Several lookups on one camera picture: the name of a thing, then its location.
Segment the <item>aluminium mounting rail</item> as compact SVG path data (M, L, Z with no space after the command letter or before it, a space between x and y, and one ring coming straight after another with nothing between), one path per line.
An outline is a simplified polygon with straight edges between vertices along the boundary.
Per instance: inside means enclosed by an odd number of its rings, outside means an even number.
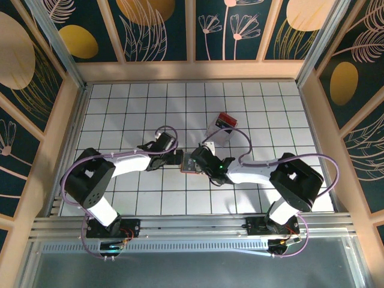
M197 240L197 239L244 239L246 217L264 217L263 214L206 214L181 216L126 216L122 219L139 219L140 232L136 240ZM87 224L82 217L36 218L28 240L64 241L77 240ZM304 238L334 238L356 236L352 218L348 213L304 213L298 217L300 236Z

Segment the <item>clear acrylic card holder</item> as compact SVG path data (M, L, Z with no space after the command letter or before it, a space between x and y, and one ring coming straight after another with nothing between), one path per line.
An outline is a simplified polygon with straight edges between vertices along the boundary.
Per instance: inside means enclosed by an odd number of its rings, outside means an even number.
M217 131L217 133L214 134L213 136L211 136L211 137L209 138L209 140L210 140L210 141L213 141L215 144L220 145L221 147L223 147L223 146L225 146L226 144L228 144L230 138L232 137L233 132L232 132L232 130L218 129L218 128L214 125L214 122L215 122L215 120L218 118L219 114L216 115L216 116L214 117L214 119L211 120L211 121L209 122L209 125L208 125L208 128L207 128L206 133L207 133L207 135L209 136L209 135L211 135L212 133L214 133L214 132Z

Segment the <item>grey metal panel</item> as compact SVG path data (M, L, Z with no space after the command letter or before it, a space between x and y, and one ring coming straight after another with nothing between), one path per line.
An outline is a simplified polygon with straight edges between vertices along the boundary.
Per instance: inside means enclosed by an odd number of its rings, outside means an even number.
M103 261L69 241L30 252L18 288L374 288L342 238L313 238L303 252L284 258L230 251Z

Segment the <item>white gridded table board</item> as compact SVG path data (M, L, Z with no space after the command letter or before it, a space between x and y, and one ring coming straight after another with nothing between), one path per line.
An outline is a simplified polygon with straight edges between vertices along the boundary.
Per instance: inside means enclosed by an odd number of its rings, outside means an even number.
M220 112L238 120L238 131L217 156L270 160L305 154L319 173L323 161L293 82L145 83L94 85L75 154L128 151L171 126L179 147L192 151ZM279 193L271 185L216 187L203 175L177 166L113 178L105 198L122 215L245 214L266 212Z

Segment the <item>aluminium corner post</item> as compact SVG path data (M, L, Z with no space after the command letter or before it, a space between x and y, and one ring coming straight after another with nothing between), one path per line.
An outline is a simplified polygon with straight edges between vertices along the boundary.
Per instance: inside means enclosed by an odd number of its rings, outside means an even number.
M305 81L312 72L316 62L319 60L322 52L326 49L331 37L335 34L342 18L344 17L351 0L336 0L325 19L325 22L317 33L313 44L311 45L303 66L296 78L296 85L301 89Z
M76 10L74 0L24 0L24 2L75 84L84 91L85 83L56 27L57 24L64 24L74 13Z

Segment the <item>aluminium back rail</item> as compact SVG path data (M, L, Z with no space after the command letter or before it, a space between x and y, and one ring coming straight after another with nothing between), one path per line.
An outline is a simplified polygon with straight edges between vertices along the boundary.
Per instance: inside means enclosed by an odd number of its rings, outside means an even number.
M87 80L88 85L96 84L145 84L145 83L235 83L235 82L293 82L295 79L288 78L266 78L266 79L166 79L166 80Z

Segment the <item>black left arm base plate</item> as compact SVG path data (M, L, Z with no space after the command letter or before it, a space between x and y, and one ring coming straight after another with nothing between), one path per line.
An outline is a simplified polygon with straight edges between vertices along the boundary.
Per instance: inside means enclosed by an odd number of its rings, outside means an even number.
M107 238L137 238L140 232L139 219L122 219L115 220L109 226L103 226L96 219L88 221L89 230L86 231L86 237L89 239L107 239Z

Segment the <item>aluminium side rail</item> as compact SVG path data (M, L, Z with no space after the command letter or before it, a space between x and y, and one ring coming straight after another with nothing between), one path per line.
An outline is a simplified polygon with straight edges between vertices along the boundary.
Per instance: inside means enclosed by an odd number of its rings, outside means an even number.
M74 163L75 150L80 138L80 131L85 118L90 98L91 85L86 84L85 88L77 93L76 101L71 110L68 124L64 133L64 139L59 152L58 161L53 171L53 185L47 200L41 211L42 216L49 217L53 203L57 196L61 196L61 178L68 168Z
M317 150L335 160L339 166L339 181L335 188L321 197L314 204L316 212L335 211L344 212L346 209L342 202L343 171L345 153L341 146L338 127L327 96L318 81L307 81L301 88L302 99L305 104L310 124L314 134Z

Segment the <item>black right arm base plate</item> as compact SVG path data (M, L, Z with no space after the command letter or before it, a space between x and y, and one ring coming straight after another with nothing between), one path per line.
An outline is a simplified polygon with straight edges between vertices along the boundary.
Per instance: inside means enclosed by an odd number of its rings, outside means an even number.
M267 217L246 217L242 228L248 236L300 234L296 216L290 217L286 224L278 224Z

